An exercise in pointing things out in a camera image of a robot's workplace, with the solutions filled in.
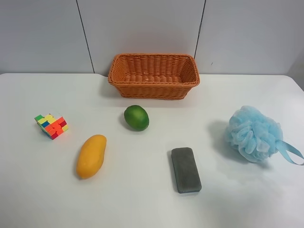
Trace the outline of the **blue mesh bath sponge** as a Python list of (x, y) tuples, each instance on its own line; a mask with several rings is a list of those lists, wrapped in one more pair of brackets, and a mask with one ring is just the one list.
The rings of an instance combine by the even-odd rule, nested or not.
[(298, 149), (283, 141), (280, 124), (252, 106), (243, 106), (234, 112), (225, 129), (225, 139), (252, 163), (263, 162), (277, 152), (291, 164), (296, 163), (289, 153), (304, 158)]

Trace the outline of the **orange woven basket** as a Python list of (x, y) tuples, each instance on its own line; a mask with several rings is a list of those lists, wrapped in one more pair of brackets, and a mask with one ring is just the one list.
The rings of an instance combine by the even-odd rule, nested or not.
[(187, 54), (119, 54), (108, 82), (125, 98), (181, 100), (199, 85), (200, 76)]

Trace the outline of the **yellow mango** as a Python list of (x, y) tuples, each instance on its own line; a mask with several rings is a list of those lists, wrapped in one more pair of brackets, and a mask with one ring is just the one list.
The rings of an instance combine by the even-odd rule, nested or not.
[(96, 134), (88, 138), (81, 147), (76, 163), (76, 173), (81, 179), (93, 177), (102, 167), (107, 139)]

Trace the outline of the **grey board eraser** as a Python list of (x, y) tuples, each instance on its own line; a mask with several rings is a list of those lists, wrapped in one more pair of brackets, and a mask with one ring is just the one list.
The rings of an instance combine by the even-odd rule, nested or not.
[(193, 150), (189, 147), (175, 148), (171, 159), (178, 193), (199, 192), (202, 188)]

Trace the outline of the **green lemon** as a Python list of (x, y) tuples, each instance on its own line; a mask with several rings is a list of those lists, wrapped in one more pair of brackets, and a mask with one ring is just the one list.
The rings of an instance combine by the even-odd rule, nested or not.
[(123, 115), (126, 123), (135, 131), (143, 131), (149, 126), (148, 114), (139, 105), (127, 107)]

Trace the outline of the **colourful twisted puzzle cube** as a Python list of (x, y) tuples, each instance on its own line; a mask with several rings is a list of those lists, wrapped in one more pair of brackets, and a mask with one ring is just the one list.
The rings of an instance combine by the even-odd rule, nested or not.
[(52, 114), (47, 114), (45, 116), (38, 115), (34, 119), (42, 132), (51, 140), (68, 130), (68, 124), (62, 116), (56, 118)]

